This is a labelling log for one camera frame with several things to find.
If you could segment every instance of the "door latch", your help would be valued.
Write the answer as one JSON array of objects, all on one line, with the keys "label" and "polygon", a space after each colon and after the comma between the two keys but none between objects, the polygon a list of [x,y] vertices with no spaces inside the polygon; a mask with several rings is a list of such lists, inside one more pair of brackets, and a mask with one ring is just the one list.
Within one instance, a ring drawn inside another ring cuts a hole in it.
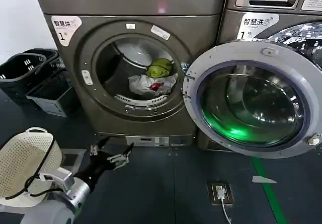
[{"label": "door latch", "polygon": [[321,142],[320,138],[321,138],[321,134],[320,133],[315,133],[312,137],[310,137],[307,140],[307,143],[310,146],[316,146]]}]

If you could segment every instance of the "white wall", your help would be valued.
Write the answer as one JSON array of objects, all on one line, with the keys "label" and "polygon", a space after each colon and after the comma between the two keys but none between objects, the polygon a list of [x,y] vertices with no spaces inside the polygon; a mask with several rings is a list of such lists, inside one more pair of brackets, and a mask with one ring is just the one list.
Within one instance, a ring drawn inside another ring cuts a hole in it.
[{"label": "white wall", "polygon": [[56,49],[37,0],[0,0],[0,64],[32,48]]}]

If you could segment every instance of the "door glass window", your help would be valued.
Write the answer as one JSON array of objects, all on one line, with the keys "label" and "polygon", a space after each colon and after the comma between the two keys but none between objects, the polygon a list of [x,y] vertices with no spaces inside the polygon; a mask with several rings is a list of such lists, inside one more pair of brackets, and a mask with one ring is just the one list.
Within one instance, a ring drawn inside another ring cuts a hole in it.
[{"label": "door glass window", "polygon": [[269,39],[305,54],[322,69],[322,22],[296,25],[272,35]]},{"label": "door glass window", "polygon": [[236,143],[270,147],[295,137],[303,125],[302,102],[278,75],[238,65],[210,74],[198,90],[204,120]]}]

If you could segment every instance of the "plug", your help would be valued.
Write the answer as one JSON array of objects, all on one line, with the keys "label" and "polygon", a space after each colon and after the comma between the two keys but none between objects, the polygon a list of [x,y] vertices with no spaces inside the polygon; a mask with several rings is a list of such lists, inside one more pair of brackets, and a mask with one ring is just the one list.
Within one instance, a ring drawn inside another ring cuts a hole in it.
[{"label": "plug", "polygon": [[225,190],[221,185],[216,185],[216,192],[217,192],[217,197],[220,200],[225,199]]}]

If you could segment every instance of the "white laundry basket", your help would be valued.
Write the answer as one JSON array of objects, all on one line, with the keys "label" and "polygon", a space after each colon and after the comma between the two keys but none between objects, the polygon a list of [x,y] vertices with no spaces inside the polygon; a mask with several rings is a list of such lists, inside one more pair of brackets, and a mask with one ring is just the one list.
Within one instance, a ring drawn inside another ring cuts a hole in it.
[{"label": "white laundry basket", "polygon": [[[44,195],[31,197],[50,188],[51,182],[32,181],[29,192],[23,192],[26,180],[39,172],[51,173],[62,161],[61,150],[46,129],[32,127],[11,138],[0,149],[0,204],[11,207],[32,207]],[[6,197],[21,194],[13,199]]]}]

